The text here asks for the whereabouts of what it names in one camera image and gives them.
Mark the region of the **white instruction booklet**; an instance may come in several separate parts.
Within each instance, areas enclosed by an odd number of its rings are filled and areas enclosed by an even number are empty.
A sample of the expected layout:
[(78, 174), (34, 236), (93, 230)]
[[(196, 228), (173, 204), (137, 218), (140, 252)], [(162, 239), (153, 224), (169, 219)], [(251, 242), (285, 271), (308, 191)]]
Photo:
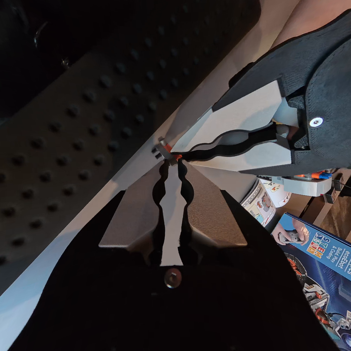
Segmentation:
[(288, 203), (292, 193), (272, 180), (257, 178), (251, 190), (240, 202), (263, 227), (274, 218), (277, 208)]

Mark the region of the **person's left forearm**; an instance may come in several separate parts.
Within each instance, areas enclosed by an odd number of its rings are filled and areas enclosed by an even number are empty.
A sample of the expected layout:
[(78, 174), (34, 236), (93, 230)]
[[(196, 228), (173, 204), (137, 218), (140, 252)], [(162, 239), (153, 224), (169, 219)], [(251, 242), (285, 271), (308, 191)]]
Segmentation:
[(301, 0), (292, 11), (271, 48), (290, 38), (323, 27), (350, 8), (350, 0)]

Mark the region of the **grey building-block robot model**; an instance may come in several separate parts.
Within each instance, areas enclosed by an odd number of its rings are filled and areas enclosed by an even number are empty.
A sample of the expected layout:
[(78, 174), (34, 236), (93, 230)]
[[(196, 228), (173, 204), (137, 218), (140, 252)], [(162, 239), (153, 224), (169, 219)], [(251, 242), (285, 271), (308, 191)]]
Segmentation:
[(318, 197), (326, 194), (331, 189), (332, 176), (332, 173), (319, 171), (286, 177), (259, 175), (258, 178), (281, 185), (286, 192)]

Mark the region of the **blue robot kit box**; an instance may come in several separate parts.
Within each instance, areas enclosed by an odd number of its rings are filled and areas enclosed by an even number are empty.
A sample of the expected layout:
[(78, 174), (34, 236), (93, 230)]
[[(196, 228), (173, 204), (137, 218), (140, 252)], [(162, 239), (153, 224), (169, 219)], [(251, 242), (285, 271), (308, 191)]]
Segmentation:
[(339, 350), (351, 350), (351, 246), (284, 213), (271, 233), (299, 280), (321, 327)]

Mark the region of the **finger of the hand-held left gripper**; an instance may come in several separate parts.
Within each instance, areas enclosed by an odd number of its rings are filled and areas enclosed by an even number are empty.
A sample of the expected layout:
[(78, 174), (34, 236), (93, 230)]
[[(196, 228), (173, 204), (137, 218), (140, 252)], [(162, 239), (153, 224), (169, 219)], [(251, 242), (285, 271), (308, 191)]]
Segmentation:
[(252, 147), (239, 156), (216, 156), (207, 161), (188, 161), (201, 166), (226, 171), (245, 171), (291, 164), (291, 149), (287, 140), (264, 143)]
[(275, 80), (217, 111), (211, 107), (180, 137), (171, 152), (209, 150), (217, 145), (228, 145), (229, 141), (223, 138), (233, 138), (235, 132), (249, 133), (265, 128), (282, 99)]

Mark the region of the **grey beam with orange rack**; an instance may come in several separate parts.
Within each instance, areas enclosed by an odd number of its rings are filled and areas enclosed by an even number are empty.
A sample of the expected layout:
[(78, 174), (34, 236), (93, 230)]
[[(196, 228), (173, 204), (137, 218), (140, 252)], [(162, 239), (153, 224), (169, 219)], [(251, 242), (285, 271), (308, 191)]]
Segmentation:
[(158, 138), (158, 143), (153, 146), (151, 153), (157, 160), (160, 158), (167, 160), (170, 166), (176, 166), (182, 158), (182, 155), (172, 153), (172, 147), (163, 137)]

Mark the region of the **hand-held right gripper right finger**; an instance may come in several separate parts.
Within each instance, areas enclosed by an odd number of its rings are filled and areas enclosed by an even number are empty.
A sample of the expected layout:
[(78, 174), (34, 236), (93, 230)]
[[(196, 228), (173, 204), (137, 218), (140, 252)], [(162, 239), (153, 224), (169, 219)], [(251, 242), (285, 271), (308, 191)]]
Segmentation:
[(183, 211), (180, 258), (203, 258), (248, 243), (219, 187), (184, 160), (178, 162)]

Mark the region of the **person's black shirt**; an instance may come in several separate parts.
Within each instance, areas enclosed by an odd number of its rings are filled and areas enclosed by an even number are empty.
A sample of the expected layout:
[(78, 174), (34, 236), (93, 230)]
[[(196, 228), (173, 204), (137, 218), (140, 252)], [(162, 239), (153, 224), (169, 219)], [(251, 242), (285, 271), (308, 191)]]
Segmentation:
[(0, 114), (9, 119), (111, 31), (113, 1), (0, 1)]

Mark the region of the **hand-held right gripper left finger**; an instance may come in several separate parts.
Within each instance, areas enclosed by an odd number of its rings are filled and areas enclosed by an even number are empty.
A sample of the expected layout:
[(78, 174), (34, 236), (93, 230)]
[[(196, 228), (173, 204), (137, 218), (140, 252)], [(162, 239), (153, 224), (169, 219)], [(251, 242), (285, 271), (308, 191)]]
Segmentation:
[(147, 264), (161, 264), (165, 222), (160, 202), (168, 175), (169, 162), (164, 160), (126, 189), (99, 248), (140, 253)]

